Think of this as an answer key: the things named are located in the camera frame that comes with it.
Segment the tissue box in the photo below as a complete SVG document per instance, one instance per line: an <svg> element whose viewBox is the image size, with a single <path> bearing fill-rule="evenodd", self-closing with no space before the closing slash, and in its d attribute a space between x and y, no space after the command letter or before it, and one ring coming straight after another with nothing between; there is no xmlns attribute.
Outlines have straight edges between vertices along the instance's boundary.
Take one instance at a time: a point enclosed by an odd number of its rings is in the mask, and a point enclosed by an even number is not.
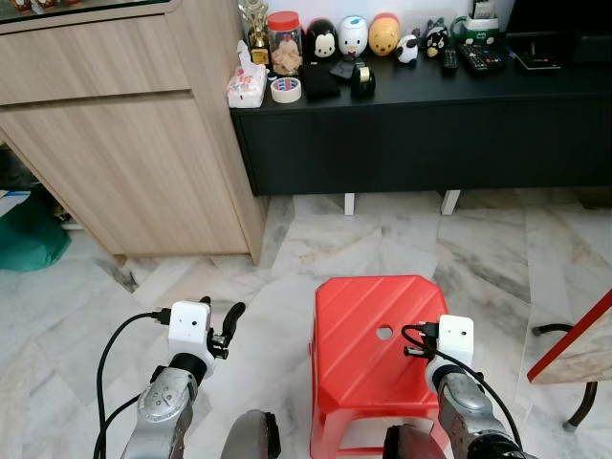
<svg viewBox="0 0 612 459"><path fill-rule="evenodd" d="M266 67L254 74L246 74L241 66L236 67L227 87L230 108L257 108L264 99L266 90Z"/></svg>

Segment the figurine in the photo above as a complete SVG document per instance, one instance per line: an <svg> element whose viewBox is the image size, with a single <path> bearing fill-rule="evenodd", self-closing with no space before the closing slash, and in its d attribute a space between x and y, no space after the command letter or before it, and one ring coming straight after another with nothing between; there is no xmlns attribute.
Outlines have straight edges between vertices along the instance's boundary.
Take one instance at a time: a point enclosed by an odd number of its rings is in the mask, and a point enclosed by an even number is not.
<svg viewBox="0 0 612 459"><path fill-rule="evenodd" d="M329 19L316 19L306 32L306 53L313 61L330 60L336 54L338 35Z"/></svg>
<svg viewBox="0 0 612 459"><path fill-rule="evenodd" d="M280 75L292 75L297 72L297 68L302 65L302 56L299 55L299 48L288 36L279 44L278 49L272 53L272 63L274 71Z"/></svg>
<svg viewBox="0 0 612 459"><path fill-rule="evenodd" d="M427 49L427 57L441 55L440 52L448 44L448 29L444 25L444 17L438 18L435 23L431 19L427 21L423 40Z"/></svg>
<svg viewBox="0 0 612 459"><path fill-rule="evenodd" d="M367 45L367 22L361 16L347 16L338 27L340 52L351 58L359 57Z"/></svg>
<svg viewBox="0 0 612 459"><path fill-rule="evenodd" d="M412 31L410 35L403 36L395 49L395 56L403 64L408 64L408 67L415 68L417 66L417 56L419 53L418 38L421 34L419 29Z"/></svg>
<svg viewBox="0 0 612 459"><path fill-rule="evenodd" d="M375 55L389 55L400 40L400 20L392 12L377 14L370 26L370 50Z"/></svg>

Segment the glass jar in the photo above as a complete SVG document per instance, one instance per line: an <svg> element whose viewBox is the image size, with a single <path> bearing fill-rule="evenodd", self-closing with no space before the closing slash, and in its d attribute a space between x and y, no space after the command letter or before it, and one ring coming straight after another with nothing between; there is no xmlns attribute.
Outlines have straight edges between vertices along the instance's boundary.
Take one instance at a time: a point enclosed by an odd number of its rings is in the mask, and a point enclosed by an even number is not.
<svg viewBox="0 0 612 459"><path fill-rule="evenodd" d="M302 28L295 11L279 11L268 16L273 70L281 76L297 75L302 65Z"/></svg>

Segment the stool hole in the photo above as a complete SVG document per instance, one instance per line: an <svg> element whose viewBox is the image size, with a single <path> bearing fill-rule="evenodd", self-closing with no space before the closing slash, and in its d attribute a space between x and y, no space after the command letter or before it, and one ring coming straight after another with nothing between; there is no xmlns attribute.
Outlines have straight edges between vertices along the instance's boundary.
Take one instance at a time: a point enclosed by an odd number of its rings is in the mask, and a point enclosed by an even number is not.
<svg viewBox="0 0 612 459"><path fill-rule="evenodd" d="M388 325L381 325L376 331L376 336L383 341L390 339L393 336L393 329Z"/></svg>

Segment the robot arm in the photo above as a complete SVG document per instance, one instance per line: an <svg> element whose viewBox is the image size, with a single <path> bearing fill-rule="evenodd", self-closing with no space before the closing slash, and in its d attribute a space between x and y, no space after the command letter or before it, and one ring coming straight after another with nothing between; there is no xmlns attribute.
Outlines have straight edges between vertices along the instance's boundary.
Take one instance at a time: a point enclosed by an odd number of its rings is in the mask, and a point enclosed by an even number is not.
<svg viewBox="0 0 612 459"><path fill-rule="evenodd" d="M193 418L198 386L214 372L214 359L226 359L236 322L245 311L235 304L223 333L210 327L210 299L174 303L169 320L169 348L175 355L158 367L138 399L138 420L121 459L181 459ZM249 411L234 423L222 459L273 459L280 454L278 427L272 413Z"/></svg>
<svg viewBox="0 0 612 459"><path fill-rule="evenodd" d="M473 323L465 317L441 316L433 345L469 366L473 354ZM407 355L430 358L423 349L406 348ZM438 395L438 420L450 439L454 459L535 459L521 451L493 416L492 403L476 381L457 364L435 356L427 365L426 381ZM387 431L383 459L444 459L436 442L411 426Z"/></svg>

